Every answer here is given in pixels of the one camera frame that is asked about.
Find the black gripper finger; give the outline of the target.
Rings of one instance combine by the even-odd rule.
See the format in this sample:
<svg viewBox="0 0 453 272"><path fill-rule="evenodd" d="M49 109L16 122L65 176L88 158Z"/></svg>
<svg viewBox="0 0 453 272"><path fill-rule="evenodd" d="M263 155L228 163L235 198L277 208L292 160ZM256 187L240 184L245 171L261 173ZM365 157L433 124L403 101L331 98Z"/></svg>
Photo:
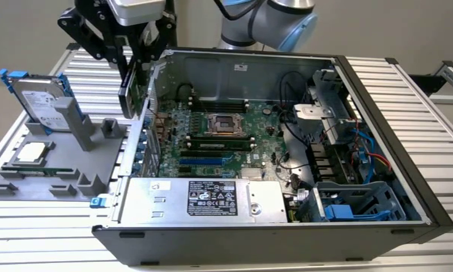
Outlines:
<svg viewBox="0 0 453 272"><path fill-rule="evenodd" d="M63 12L57 25L96 60L107 59L109 66L117 69L120 74L127 74L128 62L113 35L103 33L105 37L101 38L87 25L87 19L77 8L68 8Z"/></svg>
<svg viewBox="0 0 453 272"><path fill-rule="evenodd" d="M163 51L175 33L175 18L163 16L160 20L155 21L157 28L157 36L148 44L144 41L144 31L148 23L137 24L132 30L132 52L133 57L139 63L149 63L159 60Z"/></svg>

